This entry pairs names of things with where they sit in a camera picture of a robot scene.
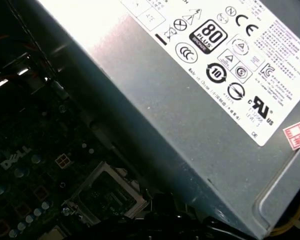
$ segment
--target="capacitor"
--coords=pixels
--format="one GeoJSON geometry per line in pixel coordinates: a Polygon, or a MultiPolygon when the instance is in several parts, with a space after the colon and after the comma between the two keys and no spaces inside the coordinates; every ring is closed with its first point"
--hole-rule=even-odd
{"type": "Polygon", "coordinates": [[[31,224],[34,220],[36,220],[36,216],[33,214],[29,214],[25,217],[25,222],[31,224]]]}
{"type": "Polygon", "coordinates": [[[18,235],[19,235],[20,231],[18,229],[12,229],[10,232],[9,232],[9,237],[11,239],[15,239],[18,235]]]}
{"type": "Polygon", "coordinates": [[[7,192],[8,188],[5,185],[0,185],[0,195],[7,192]]]}
{"type": "Polygon", "coordinates": [[[42,208],[43,210],[48,210],[51,206],[52,206],[52,202],[51,202],[51,201],[44,201],[44,202],[41,204],[41,208],[42,208]]]}
{"type": "Polygon", "coordinates": [[[62,213],[64,216],[69,216],[69,215],[72,213],[72,211],[71,211],[70,208],[64,207],[64,208],[62,209],[61,213],[62,213]]]}
{"type": "Polygon", "coordinates": [[[29,175],[29,170],[24,167],[17,167],[14,170],[13,174],[16,178],[22,178],[22,177],[26,177],[29,175]]]}
{"type": "Polygon", "coordinates": [[[21,221],[18,223],[17,228],[20,231],[23,231],[26,229],[26,227],[28,226],[28,223],[26,223],[25,221],[21,221]]]}
{"type": "Polygon", "coordinates": [[[38,208],[36,208],[36,209],[33,211],[33,214],[34,214],[36,217],[41,216],[42,213],[43,213],[43,209],[42,209],[41,207],[38,207],[38,208]]]}
{"type": "Polygon", "coordinates": [[[38,164],[38,163],[41,162],[41,160],[42,160],[42,157],[41,157],[40,155],[38,155],[38,154],[34,154],[34,155],[32,155],[32,157],[31,157],[31,162],[32,162],[33,164],[38,164]]]}

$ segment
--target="electronic component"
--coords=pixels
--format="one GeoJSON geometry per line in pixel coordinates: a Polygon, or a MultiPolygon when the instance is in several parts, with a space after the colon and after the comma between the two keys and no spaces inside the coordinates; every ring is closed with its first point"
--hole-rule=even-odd
{"type": "Polygon", "coordinates": [[[33,214],[30,214],[25,217],[25,222],[28,224],[31,224],[36,219],[36,216],[33,214]]]}
{"type": "Polygon", "coordinates": [[[14,210],[21,219],[25,218],[29,213],[31,213],[31,208],[25,202],[22,202],[14,210]]]}
{"type": "Polygon", "coordinates": [[[36,208],[34,211],[33,211],[33,214],[34,214],[34,216],[36,216],[36,217],[40,217],[41,216],[41,214],[43,213],[43,209],[41,208],[41,207],[38,207],[38,208],[36,208]]]}
{"type": "Polygon", "coordinates": [[[56,160],[55,160],[56,164],[58,164],[58,166],[61,169],[65,169],[66,167],[68,167],[71,164],[70,159],[67,157],[67,155],[65,155],[64,153],[62,155],[60,155],[56,160]]]}
{"type": "Polygon", "coordinates": [[[111,216],[134,217],[147,206],[147,201],[121,173],[107,163],[100,163],[72,197],[66,201],[67,209],[82,215],[81,221],[94,225],[111,216]]]}
{"type": "Polygon", "coordinates": [[[0,220],[0,237],[7,235],[10,232],[9,224],[4,220],[0,220]]]}
{"type": "Polygon", "coordinates": [[[12,230],[10,230],[10,232],[9,232],[9,237],[10,237],[11,239],[14,239],[14,238],[16,238],[19,234],[20,234],[20,231],[19,231],[18,229],[12,229],[12,230]]]}
{"type": "Polygon", "coordinates": [[[44,186],[39,186],[33,193],[40,201],[45,200],[49,196],[49,191],[44,186]]]}
{"type": "Polygon", "coordinates": [[[62,240],[67,235],[56,225],[49,232],[43,234],[38,240],[62,240]]]}

